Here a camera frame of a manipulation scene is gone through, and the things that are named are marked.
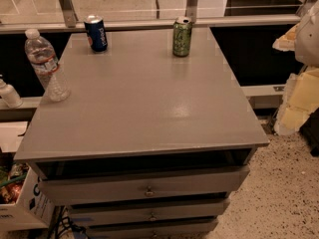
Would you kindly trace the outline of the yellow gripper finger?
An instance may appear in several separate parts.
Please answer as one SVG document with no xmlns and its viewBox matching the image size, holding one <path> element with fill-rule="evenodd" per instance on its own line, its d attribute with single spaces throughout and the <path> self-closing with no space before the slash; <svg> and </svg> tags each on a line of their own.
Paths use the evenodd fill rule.
<svg viewBox="0 0 319 239">
<path fill-rule="evenodd" d="M 289 135 L 298 131 L 319 109 L 319 69 L 308 67 L 300 75 L 291 74 L 282 100 L 274 130 L 279 135 Z"/>
<path fill-rule="evenodd" d="M 296 29 L 298 24 L 290 28 L 284 35 L 276 39 L 272 48 L 282 52 L 295 51 Z"/>
</svg>

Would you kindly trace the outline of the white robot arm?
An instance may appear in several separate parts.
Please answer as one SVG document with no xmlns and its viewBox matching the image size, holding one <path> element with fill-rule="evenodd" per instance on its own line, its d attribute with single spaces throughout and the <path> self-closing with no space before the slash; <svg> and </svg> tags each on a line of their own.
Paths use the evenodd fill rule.
<svg viewBox="0 0 319 239">
<path fill-rule="evenodd" d="M 303 64 L 301 73 L 286 81 L 282 104 L 276 115 L 274 130 L 289 135 L 300 129 L 319 109 L 319 1 L 304 14 L 301 21 L 276 39 L 276 50 L 293 51 Z"/>
</svg>

